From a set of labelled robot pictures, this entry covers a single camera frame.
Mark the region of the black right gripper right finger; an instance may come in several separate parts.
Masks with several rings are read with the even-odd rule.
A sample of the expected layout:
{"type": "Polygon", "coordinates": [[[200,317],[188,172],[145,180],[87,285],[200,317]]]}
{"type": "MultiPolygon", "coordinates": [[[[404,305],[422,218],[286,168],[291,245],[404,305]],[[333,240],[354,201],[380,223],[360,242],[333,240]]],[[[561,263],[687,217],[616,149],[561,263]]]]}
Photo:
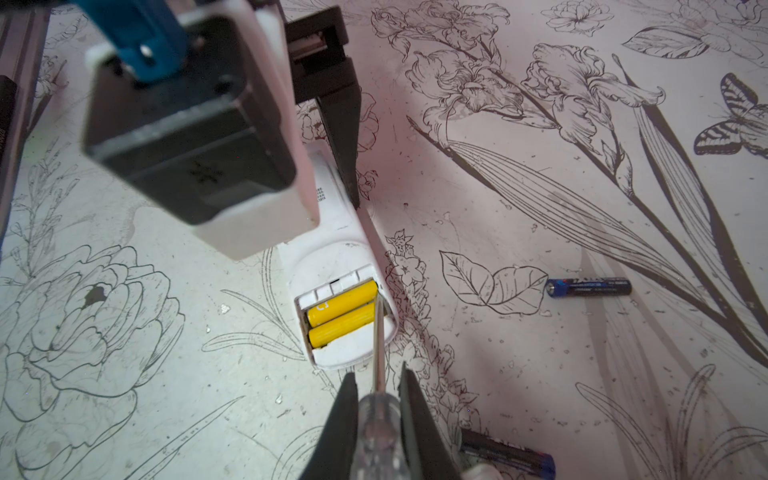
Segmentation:
{"type": "Polygon", "coordinates": [[[404,452],[412,479],[460,480],[449,451],[429,410],[416,374],[401,369],[398,387],[404,452]]]}

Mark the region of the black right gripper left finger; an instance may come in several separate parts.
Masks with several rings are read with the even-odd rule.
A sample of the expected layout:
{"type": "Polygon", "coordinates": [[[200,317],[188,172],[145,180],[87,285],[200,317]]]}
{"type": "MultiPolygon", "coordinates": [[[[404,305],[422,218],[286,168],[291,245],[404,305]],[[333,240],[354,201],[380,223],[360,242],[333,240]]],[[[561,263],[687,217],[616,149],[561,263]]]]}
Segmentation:
{"type": "Polygon", "coordinates": [[[359,396],[355,374],[347,373],[318,443],[300,479],[348,480],[357,442],[359,396]]]}

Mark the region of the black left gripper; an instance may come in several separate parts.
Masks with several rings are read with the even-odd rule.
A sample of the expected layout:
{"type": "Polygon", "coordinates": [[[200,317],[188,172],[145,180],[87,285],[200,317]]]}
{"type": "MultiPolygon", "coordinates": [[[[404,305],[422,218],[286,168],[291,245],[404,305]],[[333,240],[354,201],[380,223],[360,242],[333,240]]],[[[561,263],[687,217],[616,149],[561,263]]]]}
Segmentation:
{"type": "Polygon", "coordinates": [[[355,209],[361,91],[342,10],[333,6],[285,25],[295,103],[317,99],[337,171],[355,209]]]}

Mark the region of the black AAA battery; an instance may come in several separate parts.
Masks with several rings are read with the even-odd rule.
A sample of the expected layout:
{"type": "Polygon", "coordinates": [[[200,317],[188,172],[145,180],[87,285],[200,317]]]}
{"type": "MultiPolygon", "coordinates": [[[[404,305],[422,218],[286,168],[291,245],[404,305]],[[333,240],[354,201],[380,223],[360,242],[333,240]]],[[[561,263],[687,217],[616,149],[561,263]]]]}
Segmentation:
{"type": "Polygon", "coordinates": [[[545,292],[552,298],[626,296],[632,290],[625,278],[550,279],[545,285],[545,292]]]}
{"type": "Polygon", "coordinates": [[[513,467],[540,479],[556,478],[556,465],[551,455],[466,428],[459,431],[459,449],[463,453],[513,467]]]}

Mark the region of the small metal screwdriver tool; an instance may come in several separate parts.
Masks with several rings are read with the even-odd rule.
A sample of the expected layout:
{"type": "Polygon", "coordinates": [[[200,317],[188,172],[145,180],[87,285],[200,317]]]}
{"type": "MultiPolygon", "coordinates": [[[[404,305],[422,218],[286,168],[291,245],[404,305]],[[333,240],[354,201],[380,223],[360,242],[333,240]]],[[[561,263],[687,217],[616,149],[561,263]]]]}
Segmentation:
{"type": "Polygon", "coordinates": [[[358,404],[358,428],[350,479],[411,478],[401,431],[400,402],[386,391],[384,298],[374,301],[373,383],[358,404]]]}

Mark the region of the yellow battery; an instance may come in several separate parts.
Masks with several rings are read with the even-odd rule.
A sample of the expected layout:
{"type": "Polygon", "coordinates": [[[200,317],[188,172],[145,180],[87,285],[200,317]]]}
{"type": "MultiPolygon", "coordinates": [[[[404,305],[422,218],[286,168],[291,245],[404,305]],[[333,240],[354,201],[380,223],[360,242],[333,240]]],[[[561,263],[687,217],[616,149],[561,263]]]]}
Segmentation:
{"type": "Polygon", "coordinates": [[[324,300],[306,312],[309,325],[315,328],[350,313],[373,301],[377,294],[378,284],[370,280],[324,300]]]}
{"type": "Polygon", "coordinates": [[[340,317],[312,328],[308,332],[309,343],[313,349],[325,347],[331,342],[372,323],[375,319],[375,314],[376,305],[373,302],[345,313],[340,317]]]}

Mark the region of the white remote control with display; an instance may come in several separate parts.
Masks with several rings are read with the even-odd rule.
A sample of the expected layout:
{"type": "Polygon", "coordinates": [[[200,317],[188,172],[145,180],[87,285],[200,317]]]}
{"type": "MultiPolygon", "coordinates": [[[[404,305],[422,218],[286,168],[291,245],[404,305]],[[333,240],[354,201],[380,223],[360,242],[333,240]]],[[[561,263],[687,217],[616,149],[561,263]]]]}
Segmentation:
{"type": "Polygon", "coordinates": [[[335,169],[330,148],[323,141],[310,143],[306,148],[314,168],[320,222],[315,229],[279,245],[278,252],[305,357],[316,368],[340,370],[373,356],[374,321],[325,347],[313,349],[308,339],[312,327],[306,317],[311,307],[374,280],[387,310],[386,345],[398,333],[399,314],[358,211],[335,169]]]}

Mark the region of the white remote control green sticker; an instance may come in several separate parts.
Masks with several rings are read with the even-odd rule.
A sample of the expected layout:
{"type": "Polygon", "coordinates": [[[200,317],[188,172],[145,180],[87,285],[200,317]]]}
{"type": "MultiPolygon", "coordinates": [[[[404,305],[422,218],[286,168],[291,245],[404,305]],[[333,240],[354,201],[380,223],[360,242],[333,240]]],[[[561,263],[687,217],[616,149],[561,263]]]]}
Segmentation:
{"type": "Polygon", "coordinates": [[[462,480],[504,480],[502,473],[493,465],[478,463],[461,474],[462,480]]]}

